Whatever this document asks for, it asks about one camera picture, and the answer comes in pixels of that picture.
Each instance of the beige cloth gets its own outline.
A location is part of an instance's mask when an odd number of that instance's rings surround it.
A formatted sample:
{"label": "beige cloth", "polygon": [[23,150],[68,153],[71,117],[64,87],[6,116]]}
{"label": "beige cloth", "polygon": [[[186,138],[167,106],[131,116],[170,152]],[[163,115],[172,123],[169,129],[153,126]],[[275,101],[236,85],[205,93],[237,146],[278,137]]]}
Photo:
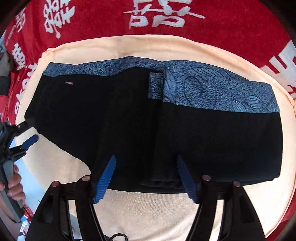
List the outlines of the beige cloth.
{"label": "beige cloth", "polygon": [[[296,170],[296,119],[294,101],[284,88],[262,70],[225,50],[166,35],[119,36],[89,39],[48,49],[39,59],[38,68],[28,82],[20,102],[17,123],[24,121],[24,114],[34,95],[42,72],[49,62],[81,64],[136,56],[159,61],[192,60],[228,69],[250,81],[272,85],[283,129],[283,159],[281,175],[272,182],[246,186],[262,223],[269,235],[278,225],[290,203],[295,187]],[[22,143],[37,133],[30,129],[17,138]],[[89,174],[80,160],[59,149],[42,135],[23,158],[25,165],[46,190],[54,180],[73,182]],[[75,214],[73,203],[71,212]],[[108,190],[105,198],[95,205],[98,219],[108,236],[121,232],[129,240],[185,240],[193,222],[197,205],[186,194],[145,194]],[[217,240],[221,224],[222,202],[217,206],[211,241]]]}

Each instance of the black fabric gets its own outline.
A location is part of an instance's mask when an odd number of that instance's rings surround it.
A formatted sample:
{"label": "black fabric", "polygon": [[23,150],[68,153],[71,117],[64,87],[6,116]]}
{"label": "black fabric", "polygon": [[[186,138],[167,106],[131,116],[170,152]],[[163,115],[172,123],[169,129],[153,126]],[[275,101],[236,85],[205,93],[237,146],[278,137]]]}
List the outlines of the black fabric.
{"label": "black fabric", "polygon": [[10,76],[0,76],[0,95],[8,96],[10,88]]}
{"label": "black fabric", "polygon": [[150,72],[135,67],[110,77],[42,76],[25,118],[34,119],[40,134],[91,171],[114,154],[110,189],[184,192],[177,154],[217,181],[252,184],[279,176],[279,113],[206,110],[148,99]]}

